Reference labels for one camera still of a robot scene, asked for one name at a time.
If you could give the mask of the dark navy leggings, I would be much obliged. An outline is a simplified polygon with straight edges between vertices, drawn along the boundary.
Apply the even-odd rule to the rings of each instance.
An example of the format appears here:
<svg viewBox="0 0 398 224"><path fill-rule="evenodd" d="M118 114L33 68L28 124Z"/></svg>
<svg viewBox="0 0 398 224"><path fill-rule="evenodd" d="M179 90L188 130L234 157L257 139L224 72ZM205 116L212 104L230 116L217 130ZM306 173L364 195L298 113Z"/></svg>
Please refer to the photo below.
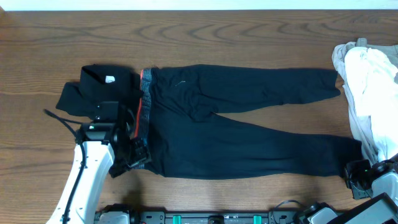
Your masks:
<svg viewBox="0 0 398 224"><path fill-rule="evenodd" d="M288 133L226 117L334 98L340 94L337 76L319 68L147 68L137 122L152 158L144 168L187 179L343 175L347 163L362 159L355 139Z"/></svg>

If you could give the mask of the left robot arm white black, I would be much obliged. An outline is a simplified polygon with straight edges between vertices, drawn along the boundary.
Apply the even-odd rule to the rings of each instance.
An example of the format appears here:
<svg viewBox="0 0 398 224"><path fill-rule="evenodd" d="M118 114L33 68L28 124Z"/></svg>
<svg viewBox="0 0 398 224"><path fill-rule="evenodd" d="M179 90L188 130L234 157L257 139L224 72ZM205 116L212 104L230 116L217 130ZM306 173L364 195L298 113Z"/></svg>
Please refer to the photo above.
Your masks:
<svg viewBox="0 0 398 224"><path fill-rule="evenodd" d="M73 165L48 223L94 223L106 176L115 178L151 160L144 138L126 124L84 123L75 132Z"/></svg>

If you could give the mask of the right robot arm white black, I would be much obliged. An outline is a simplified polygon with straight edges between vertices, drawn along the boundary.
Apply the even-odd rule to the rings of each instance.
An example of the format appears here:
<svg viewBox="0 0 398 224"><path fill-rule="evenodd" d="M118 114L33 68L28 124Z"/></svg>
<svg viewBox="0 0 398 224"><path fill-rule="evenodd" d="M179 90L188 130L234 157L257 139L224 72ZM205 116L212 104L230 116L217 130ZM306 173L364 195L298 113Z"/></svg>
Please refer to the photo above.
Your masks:
<svg viewBox="0 0 398 224"><path fill-rule="evenodd" d="M367 201L338 213L326 203L315 203L295 216L304 224L397 223L397 156L370 164L368 160L350 162L344 180L353 198Z"/></svg>

